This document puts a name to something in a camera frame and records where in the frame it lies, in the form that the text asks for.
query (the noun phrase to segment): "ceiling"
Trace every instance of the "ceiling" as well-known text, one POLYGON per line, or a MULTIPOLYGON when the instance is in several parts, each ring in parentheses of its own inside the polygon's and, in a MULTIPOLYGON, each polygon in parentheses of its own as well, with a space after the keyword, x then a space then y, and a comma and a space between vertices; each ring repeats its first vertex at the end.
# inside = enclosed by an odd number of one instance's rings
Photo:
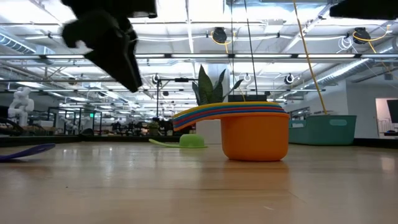
MULTIPOLYGON (((158 18, 156 19, 131 19, 133 27, 139 36, 137 54, 303 54, 303 44, 298 36, 299 27, 290 1, 273 1, 259 3, 248 0, 248 13, 244 6, 236 1, 231 17, 231 8, 224 4, 223 0, 158 0, 158 18), (229 41, 232 40, 232 32, 235 35, 233 43, 225 45, 216 44, 211 38, 211 32, 215 27, 224 27, 229 41)), ((352 34, 355 27, 365 27, 372 38, 383 36, 386 33, 387 21, 370 21, 359 19, 331 18, 328 15, 326 1, 307 0, 299 1, 298 15, 303 28, 307 31, 305 38, 308 51, 311 54, 347 54, 353 49, 358 52, 369 50, 369 45, 353 44, 352 47, 342 46, 343 38, 347 33, 352 34)), ((46 46, 55 54, 83 54, 87 49, 80 44, 78 49, 69 49, 60 38, 62 24, 72 21, 75 16, 71 10, 62 5, 59 0, 3 0, 0 2, 0 33, 12 35, 13 38, 28 46, 46 46)), ((395 36, 398 25, 391 22, 389 33, 385 38, 375 41, 379 45, 395 36)), ((19 52, 0 45, 0 54, 15 55, 19 52)), ((51 65, 46 65, 34 60, 7 60, 3 61, 0 77, 3 79, 47 79, 67 80, 100 80, 110 79, 104 71, 93 66, 91 62, 83 59, 53 60, 51 65), (16 68, 28 72, 26 75, 17 72, 16 68)), ((233 71, 231 61, 212 60, 203 58, 200 60, 174 60, 174 59, 139 59, 141 76, 144 80, 142 88, 155 90, 156 86, 152 78, 157 74, 160 78, 197 78, 200 65, 217 63, 225 65, 229 70, 230 84, 234 80, 242 79, 246 75, 249 81, 243 81, 241 88, 247 89, 249 94, 254 94, 253 64, 250 60, 234 60, 233 71)), ((315 74, 324 72, 339 63, 346 63, 344 59, 336 58, 329 61, 314 60, 313 70, 315 74)), ((308 63, 305 60, 256 60, 254 63, 257 87, 261 89, 288 89, 292 86, 284 84, 284 77, 291 73, 295 77, 294 86, 311 79, 308 63)), ((95 86, 97 89, 123 89, 116 82, 91 82, 70 85, 67 82, 42 83, 41 89, 72 90, 87 89, 95 86)), ((3 89, 19 86, 12 83, 11 86, 3 85, 3 89)), ((195 95, 191 89, 191 83, 168 82, 163 86, 169 91, 168 96, 160 94, 164 104, 164 116, 170 116, 180 110, 195 106, 195 95)), ((115 91, 112 95, 101 96, 97 92, 57 92, 53 97, 61 102, 86 103, 85 101, 71 100, 68 97, 85 98, 91 103, 125 103, 112 105, 110 113, 118 111, 135 110, 143 118, 155 115, 156 92, 140 91, 130 93, 128 91, 115 91)))

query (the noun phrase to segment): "orange bowl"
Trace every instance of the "orange bowl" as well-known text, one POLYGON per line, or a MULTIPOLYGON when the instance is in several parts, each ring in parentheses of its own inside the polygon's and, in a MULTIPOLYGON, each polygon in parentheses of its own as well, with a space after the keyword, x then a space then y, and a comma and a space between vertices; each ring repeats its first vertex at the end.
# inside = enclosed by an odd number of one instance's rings
POLYGON ((283 113, 221 118, 224 154, 240 161, 279 161, 289 148, 289 116, 283 113))

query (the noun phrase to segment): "snake plant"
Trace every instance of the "snake plant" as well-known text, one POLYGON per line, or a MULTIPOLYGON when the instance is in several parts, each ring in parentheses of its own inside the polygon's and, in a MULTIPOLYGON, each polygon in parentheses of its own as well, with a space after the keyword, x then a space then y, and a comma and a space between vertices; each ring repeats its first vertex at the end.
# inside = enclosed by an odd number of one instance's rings
POLYGON ((203 66, 200 66, 198 83, 192 82, 192 89, 195 92, 198 106, 210 103, 222 103, 232 91, 239 88, 243 80, 237 81, 234 87, 226 95, 223 95, 225 71, 221 72, 220 77, 213 85, 203 66))

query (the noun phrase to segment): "ceiling light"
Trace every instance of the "ceiling light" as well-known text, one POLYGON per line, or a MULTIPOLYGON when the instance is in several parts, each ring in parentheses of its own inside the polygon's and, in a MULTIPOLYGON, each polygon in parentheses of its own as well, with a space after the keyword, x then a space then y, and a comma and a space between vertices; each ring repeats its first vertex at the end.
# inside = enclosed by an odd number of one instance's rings
MULTIPOLYGON (((353 58, 355 54, 310 54, 310 58, 353 58)), ((300 54, 298 58, 307 58, 307 55, 300 54)))
POLYGON ((137 54, 136 58, 164 58, 164 54, 137 54))
POLYGON ((173 58, 227 58, 228 54, 172 54, 173 58))
POLYGON ((74 90, 43 90, 43 91, 49 91, 49 92, 69 92, 69 91, 74 91, 74 90))
POLYGON ((362 58, 398 58, 398 54, 363 54, 362 58))
POLYGON ((0 59, 40 59, 38 55, 0 55, 0 59))
POLYGON ((244 77, 244 81, 249 82, 251 80, 251 77, 247 73, 246 76, 244 77))
POLYGON ((292 84, 294 82, 294 76, 290 73, 289 75, 287 75, 285 77, 284 82, 285 82, 286 85, 292 84))
POLYGON ((61 94, 58 94, 58 93, 51 93, 52 95, 54 95, 54 96, 57 96, 57 97, 64 97, 64 96, 62 96, 61 94))
POLYGON ((71 100, 76 100, 76 101, 82 101, 82 102, 89 101, 89 100, 87 100, 86 98, 83 98, 83 97, 70 97, 70 99, 71 100))
POLYGON ((236 54, 236 58, 291 58, 291 54, 236 54))
POLYGON ((44 88, 45 86, 38 84, 38 83, 32 83, 32 82, 17 82, 17 84, 24 85, 24 86, 29 86, 32 88, 44 88))
POLYGON ((116 93, 113 93, 111 91, 105 92, 105 95, 107 95, 107 96, 109 96, 111 98, 114 98, 114 99, 119 99, 119 96, 116 93))
POLYGON ((46 55, 48 59, 79 59, 84 58, 84 55, 46 55))
POLYGON ((393 49, 393 47, 390 47, 390 48, 388 48, 388 49, 386 49, 386 50, 382 50, 382 51, 379 52, 379 54, 386 53, 386 52, 388 52, 388 51, 390 51, 390 50, 392 50, 392 49, 393 49))

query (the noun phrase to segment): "cable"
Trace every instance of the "cable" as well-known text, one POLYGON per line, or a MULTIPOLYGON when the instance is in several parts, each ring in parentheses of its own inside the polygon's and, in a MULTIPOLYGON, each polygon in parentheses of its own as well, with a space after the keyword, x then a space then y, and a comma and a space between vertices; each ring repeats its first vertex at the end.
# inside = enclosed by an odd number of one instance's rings
POLYGON ((362 39, 362 38, 359 38, 359 37, 355 36, 356 31, 353 33, 353 37, 354 37, 355 39, 362 40, 362 41, 368 41, 368 42, 369 42, 369 41, 376 41, 376 40, 380 40, 380 39, 384 38, 384 37, 388 34, 388 29, 389 29, 389 28, 390 28, 390 27, 387 26, 386 33, 385 33, 383 36, 378 37, 378 38, 375 38, 375 39, 362 39))
MULTIPOLYGON (((367 66, 367 68, 374 74, 375 77, 378 77, 378 76, 379 76, 379 75, 376 74, 376 72, 374 72, 373 69, 372 69, 371 67, 369 67, 369 65, 367 65, 366 63, 365 63, 365 66, 367 66)), ((394 85, 391 85, 390 83, 387 83, 387 85, 389 85, 389 86, 391 86, 391 87, 393 87, 393 88, 395 88, 395 89, 398 90, 398 87, 396 87, 396 86, 394 86, 394 85)))
POLYGON ((250 40, 250 53, 251 53, 251 62, 253 64, 253 75, 254 75, 254 84, 256 86, 256 98, 258 98, 258 90, 257 90, 257 78, 256 78, 256 68, 254 68, 254 56, 253 56, 253 46, 251 44, 251 32, 250 32, 250 24, 248 17, 248 4, 246 0, 244 0, 244 9, 246 10, 246 21, 248 22, 248 31, 249 31, 249 40, 250 40))
POLYGON ((311 60, 310 60, 310 56, 309 56, 308 49, 307 49, 307 44, 305 43, 303 29, 301 28, 301 22, 300 22, 300 19, 299 19, 299 14, 297 12, 296 0, 293 0, 293 5, 294 5, 294 11, 296 13, 296 18, 297 18, 297 22, 298 22, 298 28, 300 29, 301 39, 303 40, 304 51, 305 51, 305 54, 307 55, 307 62, 308 62, 308 66, 310 67, 311 76, 312 76, 313 82, 315 84, 315 87, 317 88, 317 92, 318 92, 318 95, 319 95, 319 99, 321 100, 323 112, 325 113, 325 115, 327 115, 328 112, 326 111, 325 103, 323 102, 322 94, 321 94, 321 91, 319 90, 317 79, 315 78, 315 74, 314 74, 314 72, 312 70, 312 65, 311 65, 311 60))
MULTIPOLYGON (((234 18, 233 18, 233 4, 234 4, 234 2, 231 1, 231 32, 232 32, 232 36, 234 37, 235 34, 234 34, 234 27, 233 27, 233 23, 234 23, 234 21, 233 21, 233 19, 234 19, 234 18)), ((225 45, 225 50, 226 50, 226 53, 228 54, 228 47, 227 47, 227 45, 225 45)), ((233 54, 233 53, 234 53, 234 38, 232 38, 232 54, 233 54)), ((232 58, 232 66, 231 66, 231 68, 232 68, 232 78, 233 78, 234 85, 235 85, 235 83, 236 83, 236 78, 235 78, 235 61, 234 61, 234 57, 232 58)), ((241 90, 241 87, 238 87, 238 90, 241 92, 243 101, 246 102, 246 99, 245 99, 245 97, 244 97, 243 91, 241 90)))
MULTIPOLYGON (((371 46, 373 52, 374 52, 375 54, 377 54, 377 51, 374 49, 373 44, 372 44, 370 41, 369 41, 368 43, 369 43, 369 45, 371 46)), ((387 65, 386 65, 384 62, 381 62, 381 64, 384 66, 384 68, 385 68, 395 79, 398 80, 398 78, 397 78, 395 75, 392 74, 390 68, 387 67, 387 65)))

